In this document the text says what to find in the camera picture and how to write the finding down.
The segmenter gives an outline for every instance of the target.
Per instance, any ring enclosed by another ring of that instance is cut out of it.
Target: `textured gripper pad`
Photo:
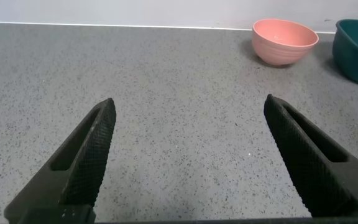
[[[73,171],[62,204],[94,206],[102,184],[110,149],[116,112],[111,99],[104,111],[95,119],[89,136],[83,143],[84,153],[77,160],[78,167]]]
[[[265,102],[264,114],[291,180],[313,217],[336,216],[357,206],[319,158],[316,145],[295,121],[305,117],[272,95]]]

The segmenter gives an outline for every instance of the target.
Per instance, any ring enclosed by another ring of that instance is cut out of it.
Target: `gray speckled countertop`
[[[358,158],[358,85],[333,35],[285,68],[249,31],[0,24],[0,223],[4,207],[97,102],[117,123],[97,221],[301,217],[263,115],[287,100]]]

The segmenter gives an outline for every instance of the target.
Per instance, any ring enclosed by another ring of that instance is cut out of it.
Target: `white wall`
[[[335,31],[358,19],[358,0],[0,0],[0,22],[251,29],[263,18]]]

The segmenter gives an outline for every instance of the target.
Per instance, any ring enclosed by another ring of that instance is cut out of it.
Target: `pink bowl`
[[[296,22],[262,19],[254,23],[252,45],[256,54],[272,65],[287,65],[305,56],[318,42],[318,35]]]

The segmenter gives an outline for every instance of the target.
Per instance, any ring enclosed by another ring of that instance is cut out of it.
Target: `bowl rim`
[[[262,21],[271,21],[271,20],[274,20],[274,21],[285,21],[285,22],[291,22],[291,23],[293,23],[293,24],[296,24],[296,25],[302,26],[302,27],[304,27],[304,28],[306,28],[306,29],[308,29],[308,30],[312,31],[312,33],[314,33],[314,34],[315,34],[315,36],[317,37],[317,40],[316,40],[315,42],[313,42],[312,44],[308,44],[308,45],[290,45],[290,44],[282,44],[282,43],[279,43],[279,42],[276,42],[276,41],[273,41],[273,40],[269,40],[269,39],[267,39],[266,37],[262,36],[260,33],[258,33],[258,32],[255,30],[255,25],[256,25],[256,23],[258,23],[258,22],[262,22]],[[256,34],[258,34],[258,36],[259,36],[259,37],[261,37],[261,38],[263,38],[263,39],[265,39],[265,40],[267,40],[267,41],[273,42],[273,43],[275,43],[275,44],[280,44],[280,45],[282,45],[282,46],[287,46],[287,47],[311,47],[311,46],[313,46],[313,45],[317,44],[317,42],[319,41],[319,37],[318,37],[317,33],[316,33],[314,30],[312,30],[312,29],[310,29],[309,27],[307,27],[307,26],[305,26],[305,25],[302,25],[302,24],[300,24],[300,23],[293,22],[293,21],[288,21],[288,20],[285,20],[285,19],[260,19],[260,20],[258,20],[258,21],[256,21],[256,22],[254,22],[254,25],[252,25],[252,30],[253,30]]]

